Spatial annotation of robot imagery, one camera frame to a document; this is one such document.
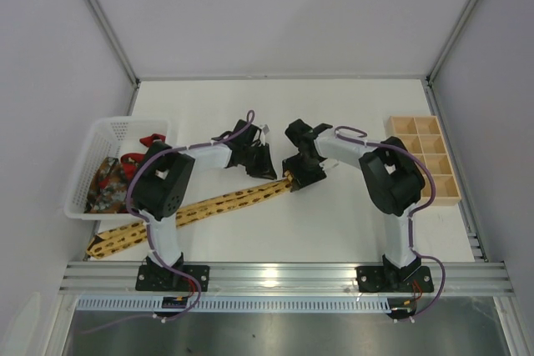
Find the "yellow beetle print tie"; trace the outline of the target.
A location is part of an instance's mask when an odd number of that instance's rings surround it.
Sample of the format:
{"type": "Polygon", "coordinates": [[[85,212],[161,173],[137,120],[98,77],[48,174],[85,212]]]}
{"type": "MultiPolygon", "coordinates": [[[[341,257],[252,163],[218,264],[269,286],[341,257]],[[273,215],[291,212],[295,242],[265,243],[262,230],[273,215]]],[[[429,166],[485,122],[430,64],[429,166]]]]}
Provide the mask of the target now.
{"type": "MultiPolygon", "coordinates": [[[[282,194],[289,193],[292,183],[293,176],[290,173],[284,173],[284,177],[276,182],[192,203],[178,210],[175,226],[176,228],[182,228],[206,218],[271,200],[282,194]]],[[[145,222],[134,222],[95,234],[85,253],[90,258],[102,259],[146,241],[147,228],[145,222]]]]}

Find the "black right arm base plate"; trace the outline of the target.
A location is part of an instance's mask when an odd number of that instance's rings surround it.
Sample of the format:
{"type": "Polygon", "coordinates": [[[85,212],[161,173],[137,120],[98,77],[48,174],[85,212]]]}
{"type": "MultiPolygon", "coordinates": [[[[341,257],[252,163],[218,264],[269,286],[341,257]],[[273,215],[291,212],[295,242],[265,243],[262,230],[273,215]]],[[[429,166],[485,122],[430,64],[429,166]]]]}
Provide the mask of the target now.
{"type": "Polygon", "coordinates": [[[355,271],[358,290],[362,293],[411,293],[414,289],[432,293],[435,289],[426,266],[398,269],[374,264],[360,266],[355,271]]]}

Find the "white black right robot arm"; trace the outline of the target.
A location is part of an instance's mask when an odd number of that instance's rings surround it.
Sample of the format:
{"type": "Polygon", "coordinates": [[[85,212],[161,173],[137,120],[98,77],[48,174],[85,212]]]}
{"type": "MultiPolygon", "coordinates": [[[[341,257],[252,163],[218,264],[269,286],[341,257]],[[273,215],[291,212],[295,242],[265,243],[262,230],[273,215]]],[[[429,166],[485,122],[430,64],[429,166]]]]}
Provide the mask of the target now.
{"type": "Polygon", "coordinates": [[[292,122],[285,136],[298,149],[282,162],[291,190],[298,191],[326,178],[322,163],[328,159],[361,171],[371,202],[385,216],[386,248],[376,273],[358,276],[362,292],[408,292],[421,267],[413,248],[413,214],[421,200],[425,179],[402,141],[389,137],[378,143],[343,139],[329,124],[311,127],[292,122]]]}

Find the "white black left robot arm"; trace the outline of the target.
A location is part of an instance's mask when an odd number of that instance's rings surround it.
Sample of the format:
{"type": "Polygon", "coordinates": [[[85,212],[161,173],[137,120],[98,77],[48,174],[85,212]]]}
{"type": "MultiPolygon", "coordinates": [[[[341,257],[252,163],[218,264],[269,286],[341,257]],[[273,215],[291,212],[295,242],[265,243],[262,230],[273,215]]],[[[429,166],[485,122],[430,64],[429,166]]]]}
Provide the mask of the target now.
{"type": "Polygon", "coordinates": [[[165,142],[149,146],[131,179],[125,206],[141,218],[149,241],[147,261],[158,269],[184,276],[184,254],[175,219],[190,179],[211,169],[242,166],[252,178],[276,180],[266,125],[253,124],[254,113],[234,129],[204,143],[172,147],[165,142]]]}

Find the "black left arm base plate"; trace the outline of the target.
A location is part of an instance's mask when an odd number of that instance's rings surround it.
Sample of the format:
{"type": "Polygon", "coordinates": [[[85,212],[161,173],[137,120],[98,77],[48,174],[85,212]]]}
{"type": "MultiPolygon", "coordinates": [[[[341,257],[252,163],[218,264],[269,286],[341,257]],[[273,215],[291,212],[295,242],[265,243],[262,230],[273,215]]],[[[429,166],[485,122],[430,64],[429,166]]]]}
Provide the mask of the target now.
{"type": "Polygon", "coordinates": [[[188,292],[194,284],[191,277],[195,278],[202,292],[208,290],[209,266],[185,264],[183,273],[188,277],[172,273],[157,264],[142,264],[137,272],[135,290],[140,292],[188,292]]]}

